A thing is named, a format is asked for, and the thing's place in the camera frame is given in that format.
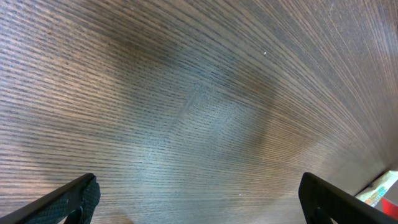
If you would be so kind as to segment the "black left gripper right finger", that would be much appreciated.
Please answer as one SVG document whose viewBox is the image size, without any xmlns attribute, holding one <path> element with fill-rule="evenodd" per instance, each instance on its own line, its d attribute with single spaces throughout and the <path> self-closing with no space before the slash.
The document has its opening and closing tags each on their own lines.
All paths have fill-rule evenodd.
<svg viewBox="0 0 398 224">
<path fill-rule="evenodd" d="M 397 219 L 306 172 L 298 197 L 308 224 L 397 224 Z"/>
</svg>

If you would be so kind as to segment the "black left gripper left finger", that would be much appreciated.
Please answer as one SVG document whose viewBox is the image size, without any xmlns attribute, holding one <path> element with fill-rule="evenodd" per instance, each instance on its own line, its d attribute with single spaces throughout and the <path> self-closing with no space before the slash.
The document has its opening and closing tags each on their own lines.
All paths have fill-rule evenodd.
<svg viewBox="0 0 398 224">
<path fill-rule="evenodd" d="M 87 173 L 30 204 L 1 217 L 1 223 L 86 223 L 99 204 L 100 186 L 96 176 Z"/>
</svg>

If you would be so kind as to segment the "yellow snack bag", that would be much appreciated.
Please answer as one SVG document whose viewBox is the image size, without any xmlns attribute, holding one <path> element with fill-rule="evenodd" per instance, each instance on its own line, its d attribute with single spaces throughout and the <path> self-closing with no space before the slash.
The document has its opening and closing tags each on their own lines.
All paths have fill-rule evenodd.
<svg viewBox="0 0 398 224">
<path fill-rule="evenodd" d="M 396 182 L 397 171 L 389 170 L 378 179 L 371 182 L 367 188 L 362 190 L 355 197 L 360 201 L 375 207 Z"/>
</svg>

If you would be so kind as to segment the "red candy bag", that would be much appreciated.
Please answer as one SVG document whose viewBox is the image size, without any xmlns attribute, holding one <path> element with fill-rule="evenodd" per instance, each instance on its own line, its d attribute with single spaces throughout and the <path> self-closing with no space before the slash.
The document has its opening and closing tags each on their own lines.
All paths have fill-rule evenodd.
<svg viewBox="0 0 398 224">
<path fill-rule="evenodd" d="M 381 206 L 382 211 L 386 215 L 398 220 L 398 206 L 396 204 L 383 197 L 381 199 Z"/>
</svg>

